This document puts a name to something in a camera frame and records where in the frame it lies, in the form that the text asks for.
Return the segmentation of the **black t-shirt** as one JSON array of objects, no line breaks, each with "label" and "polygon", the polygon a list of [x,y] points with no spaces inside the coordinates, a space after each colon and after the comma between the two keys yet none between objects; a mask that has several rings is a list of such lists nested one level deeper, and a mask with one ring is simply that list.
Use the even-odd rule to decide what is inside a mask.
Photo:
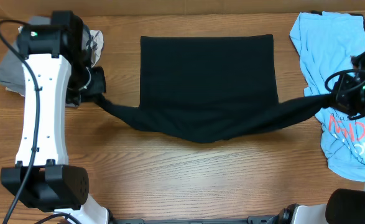
[{"label": "black t-shirt", "polygon": [[305,121],[329,95],[280,102],[270,34],[141,37],[140,103],[96,104],[130,127],[198,143],[268,133]]}]

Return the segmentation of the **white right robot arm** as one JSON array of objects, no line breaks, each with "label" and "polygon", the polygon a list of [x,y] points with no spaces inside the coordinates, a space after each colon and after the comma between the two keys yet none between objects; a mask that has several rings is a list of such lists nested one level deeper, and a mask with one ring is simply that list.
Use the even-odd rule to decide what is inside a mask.
[{"label": "white right robot arm", "polygon": [[[353,124],[365,120],[365,52],[350,58],[349,69],[339,69],[324,81],[322,108],[331,108],[349,121],[341,135],[357,140]],[[269,223],[365,223],[365,189],[335,190],[327,204],[312,207],[291,204]]]}]

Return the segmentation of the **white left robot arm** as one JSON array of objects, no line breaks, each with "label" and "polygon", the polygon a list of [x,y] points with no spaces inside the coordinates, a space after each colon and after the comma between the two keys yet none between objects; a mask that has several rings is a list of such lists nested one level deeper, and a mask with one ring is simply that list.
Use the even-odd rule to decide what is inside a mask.
[{"label": "white left robot arm", "polygon": [[55,11],[45,25],[23,23],[12,53],[24,81],[22,139],[13,167],[1,169],[14,203],[69,223],[113,223],[111,211],[89,193],[86,169],[71,166],[65,144],[65,109],[106,92],[104,72],[83,48],[83,21]]}]

